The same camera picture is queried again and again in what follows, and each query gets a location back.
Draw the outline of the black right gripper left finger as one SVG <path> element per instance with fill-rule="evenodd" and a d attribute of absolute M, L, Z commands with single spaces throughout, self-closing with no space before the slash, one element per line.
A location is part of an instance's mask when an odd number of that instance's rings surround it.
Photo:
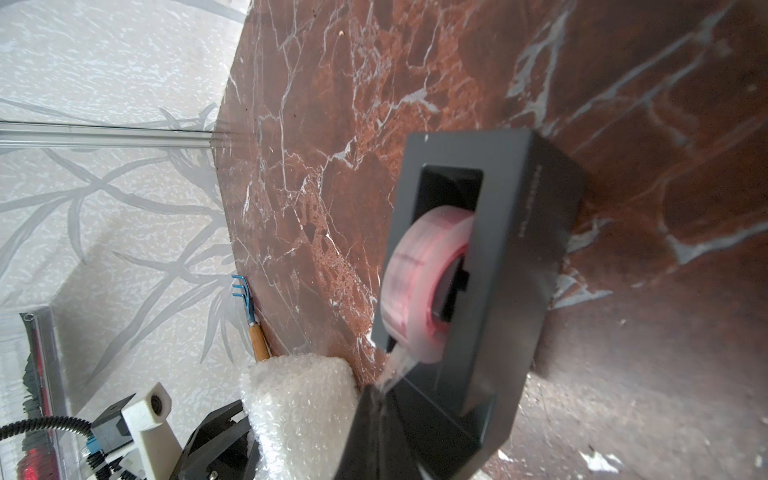
<path fill-rule="evenodd" d="M 383 394 L 374 385 L 361 392 L 335 480 L 374 480 L 380 477 Z"/>

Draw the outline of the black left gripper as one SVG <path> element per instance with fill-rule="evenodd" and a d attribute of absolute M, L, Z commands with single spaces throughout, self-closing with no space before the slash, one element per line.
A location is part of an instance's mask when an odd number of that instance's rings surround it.
<path fill-rule="evenodd" d="M 193 431 L 171 479 L 254 479 L 260 446 L 241 400 L 212 411 Z"/>

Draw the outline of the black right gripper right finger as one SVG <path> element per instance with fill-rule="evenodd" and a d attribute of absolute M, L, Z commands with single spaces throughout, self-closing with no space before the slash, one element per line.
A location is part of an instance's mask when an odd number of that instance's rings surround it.
<path fill-rule="evenodd" d="M 384 394 L 377 389 L 374 393 L 377 401 L 374 413 L 374 478 L 421 479 L 422 475 L 409 446 L 395 396 L 392 393 Z"/>

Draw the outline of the clear adhesive tape roll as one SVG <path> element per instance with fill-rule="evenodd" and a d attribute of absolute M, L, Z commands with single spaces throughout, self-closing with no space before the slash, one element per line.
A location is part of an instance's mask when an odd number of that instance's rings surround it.
<path fill-rule="evenodd" d="M 474 224 L 470 210 L 444 205 L 419 217 L 393 251 L 381 285 L 379 312 L 395 346 L 377 389 L 386 393 L 418 364 L 442 359 L 448 322 L 441 318 Z"/>

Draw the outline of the black tape dispenser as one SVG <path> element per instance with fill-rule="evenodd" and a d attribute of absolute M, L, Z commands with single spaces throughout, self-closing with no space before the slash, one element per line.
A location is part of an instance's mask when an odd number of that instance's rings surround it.
<path fill-rule="evenodd" d="M 531 129 L 408 137 L 386 267 L 423 214 L 474 213 L 441 314 L 442 359 L 389 391 L 422 478 L 468 479 L 508 439 L 585 186 L 584 170 Z M 379 300 L 373 340 L 392 352 Z"/>

